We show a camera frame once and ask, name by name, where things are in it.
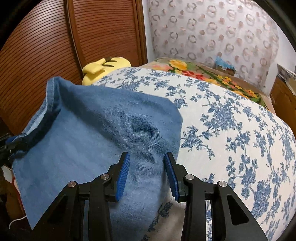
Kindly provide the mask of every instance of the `wooden door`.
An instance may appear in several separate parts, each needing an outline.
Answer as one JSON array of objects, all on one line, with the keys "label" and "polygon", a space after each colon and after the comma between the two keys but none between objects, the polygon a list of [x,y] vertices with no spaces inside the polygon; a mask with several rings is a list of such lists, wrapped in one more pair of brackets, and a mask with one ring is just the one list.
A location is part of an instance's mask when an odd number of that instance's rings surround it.
[{"label": "wooden door", "polygon": [[146,63],[141,19],[141,0],[42,0],[0,51],[0,117],[10,131],[25,128],[49,78],[81,84],[84,65],[106,56]]},{"label": "wooden door", "polygon": [[296,97],[278,78],[274,82],[270,97],[276,115],[286,122],[296,135]]}]

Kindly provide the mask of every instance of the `blue gripper pad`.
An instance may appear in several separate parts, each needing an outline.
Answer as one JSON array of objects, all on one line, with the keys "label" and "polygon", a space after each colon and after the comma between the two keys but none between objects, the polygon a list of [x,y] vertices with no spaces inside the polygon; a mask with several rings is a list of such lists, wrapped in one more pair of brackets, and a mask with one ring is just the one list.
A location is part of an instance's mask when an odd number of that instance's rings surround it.
[{"label": "blue gripper pad", "polygon": [[170,183],[170,189],[172,191],[173,197],[175,198],[176,201],[178,201],[180,195],[178,193],[177,178],[176,178],[176,175],[174,173],[172,164],[171,164],[167,154],[165,155],[164,159],[165,159],[165,170],[166,170],[167,175],[168,175],[168,180],[169,180],[169,183]]},{"label": "blue gripper pad", "polygon": [[128,170],[130,166],[130,155],[127,153],[127,155],[124,158],[118,180],[116,182],[116,194],[115,199],[116,201],[119,201],[123,196],[124,187],[126,186],[126,178],[128,176]]}]

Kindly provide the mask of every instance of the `white wall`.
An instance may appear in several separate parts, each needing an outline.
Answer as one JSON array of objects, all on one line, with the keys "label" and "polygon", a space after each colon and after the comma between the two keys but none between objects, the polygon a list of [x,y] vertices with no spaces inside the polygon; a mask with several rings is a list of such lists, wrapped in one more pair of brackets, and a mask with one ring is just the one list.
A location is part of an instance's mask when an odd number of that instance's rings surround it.
[{"label": "white wall", "polygon": [[264,93],[269,95],[274,84],[274,80],[277,75],[277,64],[280,64],[284,68],[291,70],[294,72],[295,65],[296,65],[296,52],[292,45],[290,44],[289,40],[287,39],[286,35],[277,26],[278,33],[279,33],[279,50],[274,62],[270,65],[269,72],[266,79],[266,85],[264,89]]},{"label": "white wall", "polygon": [[151,38],[151,28],[149,21],[149,13],[148,13],[148,0],[142,0],[143,4],[143,13],[144,13],[144,25],[145,25],[145,35],[146,35],[146,47],[147,47],[147,58],[148,63],[155,60],[155,55],[152,47],[152,38]]}]

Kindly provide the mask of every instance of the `metal screw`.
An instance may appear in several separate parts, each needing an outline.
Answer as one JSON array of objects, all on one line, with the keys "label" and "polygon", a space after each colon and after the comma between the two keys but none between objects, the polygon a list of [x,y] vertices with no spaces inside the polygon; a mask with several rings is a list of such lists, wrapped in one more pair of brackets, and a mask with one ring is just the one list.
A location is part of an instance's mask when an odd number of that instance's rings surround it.
[{"label": "metal screw", "polygon": [[68,182],[68,187],[70,187],[70,188],[75,187],[75,185],[76,185],[76,182],[74,182],[74,181]]},{"label": "metal screw", "polygon": [[226,187],[227,186],[227,182],[225,182],[225,181],[220,181],[219,182],[219,185],[221,186],[221,187]]},{"label": "metal screw", "polygon": [[194,179],[194,176],[193,176],[192,174],[187,174],[187,175],[185,176],[185,178],[186,178],[187,180],[193,180],[193,179]]},{"label": "metal screw", "polygon": [[107,179],[109,179],[109,177],[110,176],[107,173],[101,175],[101,179],[103,179],[103,180],[107,180]]}]

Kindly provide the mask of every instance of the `white cable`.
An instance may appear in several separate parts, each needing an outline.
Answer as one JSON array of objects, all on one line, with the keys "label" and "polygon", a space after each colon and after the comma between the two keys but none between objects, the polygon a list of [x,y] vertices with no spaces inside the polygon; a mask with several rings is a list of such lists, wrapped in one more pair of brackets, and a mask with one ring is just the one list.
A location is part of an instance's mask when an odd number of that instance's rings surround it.
[{"label": "white cable", "polygon": [[11,223],[10,223],[9,226],[8,226],[8,228],[10,228],[10,226],[12,225],[12,223],[13,223],[14,221],[19,221],[19,220],[22,220],[22,219],[24,219],[24,218],[26,218],[26,217],[27,217],[27,216],[24,216],[24,217],[22,217],[22,218],[15,219],[15,220],[11,221]]}]

